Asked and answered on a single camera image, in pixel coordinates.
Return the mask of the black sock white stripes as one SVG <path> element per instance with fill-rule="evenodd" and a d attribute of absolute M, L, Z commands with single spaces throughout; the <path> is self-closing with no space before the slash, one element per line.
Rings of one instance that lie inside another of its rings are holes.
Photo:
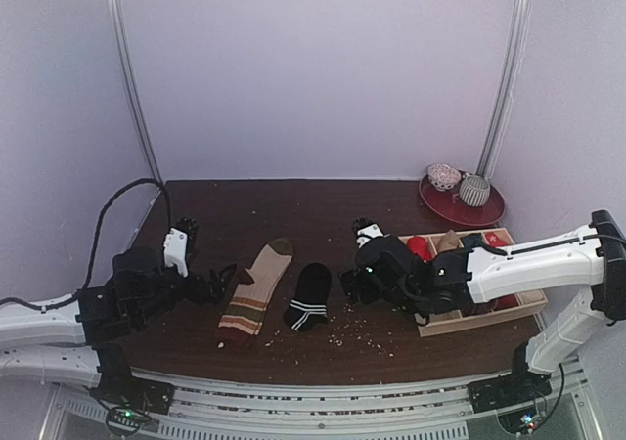
<path fill-rule="evenodd" d="M 328 322 L 328 299 L 332 274 L 322 263 L 310 263 L 299 273 L 293 298 L 283 314 L 293 331 L 307 332 Z"/>

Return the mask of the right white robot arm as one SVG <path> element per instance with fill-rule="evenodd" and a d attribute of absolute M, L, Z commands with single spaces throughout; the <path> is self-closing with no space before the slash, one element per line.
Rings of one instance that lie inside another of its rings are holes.
<path fill-rule="evenodd" d="M 504 247 L 482 244 L 425 262 L 365 218 L 353 223 L 355 266 L 340 277 L 351 302 L 391 302 L 424 321 L 519 292 L 557 286 L 580 291 L 557 319 L 515 351 L 502 394 L 523 401 L 603 325 L 625 318 L 625 238 L 606 210 L 567 234 Z"/>

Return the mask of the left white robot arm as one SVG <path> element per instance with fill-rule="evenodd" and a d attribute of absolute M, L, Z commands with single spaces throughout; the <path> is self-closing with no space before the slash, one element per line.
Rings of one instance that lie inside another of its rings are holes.
<path fill-rule="evenodd" d="M 180 301 L 221 302 L 236 272 L 231 265 L 204 277 L 136 247 L 113 258 L 102 286 L 36 303 L 5 298 L 1 374 L 79 385 L 96 400 L 165 414 L 173 386 L 134 376 L 116 340 L 144 330 Z"/>

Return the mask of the beige striped long sock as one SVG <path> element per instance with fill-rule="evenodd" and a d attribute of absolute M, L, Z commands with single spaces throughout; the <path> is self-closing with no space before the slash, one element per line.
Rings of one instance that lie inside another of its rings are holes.
<path fill-rule="evenodd" d="M 292 258 L 291 242 L 278 238 L 263 246 L 249 268 L 238 272 L 238 286 L 215 333 L 219 348 L 250 346 L 259 336 L 274 290 Z"/>

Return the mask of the tan rolled sock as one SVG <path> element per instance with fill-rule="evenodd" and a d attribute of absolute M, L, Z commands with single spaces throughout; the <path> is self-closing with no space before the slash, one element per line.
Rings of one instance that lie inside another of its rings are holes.
<path fill-rule="evenodd" d="M 438 253 L 459 249 L 462 246 L 461 238 L 454 230 L 448 230 L 435 243 Z"/>

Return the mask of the wooden compartment box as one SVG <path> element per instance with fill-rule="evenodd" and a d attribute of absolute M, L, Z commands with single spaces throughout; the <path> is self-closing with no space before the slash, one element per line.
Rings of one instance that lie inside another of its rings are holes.
<path fill-rule="evenodd" d="M 428 240 L 432 258 L 434 258 L 438 254 L 435 249 L 435 243 L 443 234 L 445 233 L 401 236 L 400 240 L 407 244 L 407 240 L 413 236 L 425 237 Z M 465 309 L 431 315 L 429 321 L 425 317 L 415 314 L 414 320 L 418 326 L 420 337 L 430 337 L 463 330 L 474 330 L 536 316 L 548 304 L 548 298 L 541 289 L 519 292 L 515 296 L 519 305 L 503 311 L 495 310 L 497 301 L 500 298 L 498 297 L 496 300 L 488 303 L 478 303 Z"/>

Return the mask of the red round plate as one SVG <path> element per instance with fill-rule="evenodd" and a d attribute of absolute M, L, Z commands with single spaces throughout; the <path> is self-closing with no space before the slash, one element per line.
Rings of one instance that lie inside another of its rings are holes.
<path fill-rule="evenodd" d="M 474 228 L 492 225 L 503 218 L 505 202 L 496 188 L 491 188 L 489 200 L 481 207 L 465 204 L 459 193 L 460 186 L 452 190 L 440 192 L 430 183 L 425 175 L 419 184 L 422 202 L 440 217 L 462 226 Z"/>

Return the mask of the dark teal rolled sock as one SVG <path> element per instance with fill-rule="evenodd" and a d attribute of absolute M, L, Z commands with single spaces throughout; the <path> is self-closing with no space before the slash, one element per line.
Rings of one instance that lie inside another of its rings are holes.
<path fill-rule="evenodd" d="M 485 241 L 480 233 L 471 233 L 461 237 L 461 243 L 466 248 L 483 247 Z"/>

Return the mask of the white dotted bowl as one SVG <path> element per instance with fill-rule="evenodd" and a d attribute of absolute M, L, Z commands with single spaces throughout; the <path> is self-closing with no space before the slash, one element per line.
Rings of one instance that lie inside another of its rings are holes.
<path fill-rule="evenodd" d="M 437 191 L 446 192 L 462 180 L 462 173 L 449 164 L 434 163 L 427 169 L 427 178 Z"/>

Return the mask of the red patterned rolled sock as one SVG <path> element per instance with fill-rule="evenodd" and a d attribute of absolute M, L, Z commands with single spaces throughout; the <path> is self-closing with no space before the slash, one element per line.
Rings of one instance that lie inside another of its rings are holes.
<path fill-rule="evenodd" d="M 508 246 L 509 243 L 502 239 L 497 233 L 495 232 L 488 232 L 484 234 L 485 237 L 485 242 L 487 244 L 489 244 L 490 246 L 493 247 L 504 247 L 504 246 Z"/>

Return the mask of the grey striped cup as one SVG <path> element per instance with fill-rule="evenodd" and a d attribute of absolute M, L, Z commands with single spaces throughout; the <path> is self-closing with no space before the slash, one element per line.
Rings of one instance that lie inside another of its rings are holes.
<path fill-rule="evenodd" d="M 460 200 L 469 207 L 482 207 L 484 206 L 491 193 L 491 186 L 489 182 L 474 174 L 467 174 L 461 182 L 459 189 Z"/>

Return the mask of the red sock lower compartment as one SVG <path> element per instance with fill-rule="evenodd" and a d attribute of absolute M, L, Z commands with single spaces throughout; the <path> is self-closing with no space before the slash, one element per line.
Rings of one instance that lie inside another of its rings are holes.
<path fill-rule="evenodd" d="M 496 311 L 503 311 L 511 308 L 515 308 L 519 305 L 518 300 L 514 294 L 500 297 L 495 306 Z"/>

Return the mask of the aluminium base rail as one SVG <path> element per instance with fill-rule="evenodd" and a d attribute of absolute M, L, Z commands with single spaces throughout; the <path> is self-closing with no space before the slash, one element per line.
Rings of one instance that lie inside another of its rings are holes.
<path fill-rule="evenodd" d="M 563 363 L 565 386 L 555 413 L 537 432 L 510 435 L 499 417 L 533 402 L 477 412 L 471 382 L 497 374 L 355 386 L 271 385 L 135 370 L 174 386 L 168 415 L 130 439 L 608 439 L 577 357 Z M 35 439 L 70 438 L 70 421 L 86 420 L 85 437 L 107 438 L 106 410 L 78 388 L 57 385 Z"/>

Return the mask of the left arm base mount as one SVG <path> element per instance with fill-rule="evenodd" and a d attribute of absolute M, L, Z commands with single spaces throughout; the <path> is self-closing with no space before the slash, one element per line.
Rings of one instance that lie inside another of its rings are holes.
<path fill-rule="evenodd" d="M 175 387 L 170 383 L 137 378 L 127 390 L 101 387 L 85 388 L 104 410 L 104 425 L 118 439 L 127 439 L 144 427 L 154 426 L 154 415 L 167 415 Z"/>

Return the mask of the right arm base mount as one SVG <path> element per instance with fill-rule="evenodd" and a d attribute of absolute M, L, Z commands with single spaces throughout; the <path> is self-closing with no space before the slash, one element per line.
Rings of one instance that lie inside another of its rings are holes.
<path fill-rule="evenodd" d="M 507 374 L 468 386 L 473 411 L 497 411 L 499 425 L 515 436 L 529 435 L 539 427 L 551 393 L 550 377 L 535 374 Z"/>

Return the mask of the right aluminium frame post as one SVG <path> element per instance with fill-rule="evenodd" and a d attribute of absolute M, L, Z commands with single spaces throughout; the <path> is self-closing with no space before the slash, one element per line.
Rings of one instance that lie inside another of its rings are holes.
<path fill-rule="evenodd" d="M 506 135 L 514 103 L 514 84 L 522 65 L 532 0 L 514 0 L 503 66 L 476 174 L 490 181 Z"/>

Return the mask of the aluminium frame post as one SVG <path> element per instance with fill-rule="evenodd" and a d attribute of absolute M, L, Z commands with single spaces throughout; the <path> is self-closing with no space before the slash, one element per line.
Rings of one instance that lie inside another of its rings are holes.
<path fill-rule="evenodd" d="M 113 36 L 121 68 L 122 85 L 126 95 L 133 126 L 138 136 L 140 150 L 144 161 L 148 165 L 151 176 L 154 179 L 161 181 L 162 175 L 157 163 L 157 156 L 146 123 L 132 65 L 121 0 L 107 0 L 107 5 L 112 21 Z"/>
<path fill-rule="evenodd" d="M 514 84 L 522 65 L 532 0 L 514 0 L 503 66 L 476 174 L 490 181 L 506 135 L 514 103 Z"/>

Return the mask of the left aluminium frame post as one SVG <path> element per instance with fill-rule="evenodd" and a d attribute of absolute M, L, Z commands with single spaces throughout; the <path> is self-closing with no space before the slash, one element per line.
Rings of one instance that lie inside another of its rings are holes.
<path fill-rule="evenodd" d="M 107 5 L 112 21 L 113 36 L 121 68 L 122 85 L 126 95 L 133 126 L 138 136 L 140 150 L 144 161 L 148 165 L 151 176 L 154 179 L 161 181 L 162 175 L 157 163 L 157 156 L 146 123 L 132 65 L 121 0 L 107 0 Z"/>

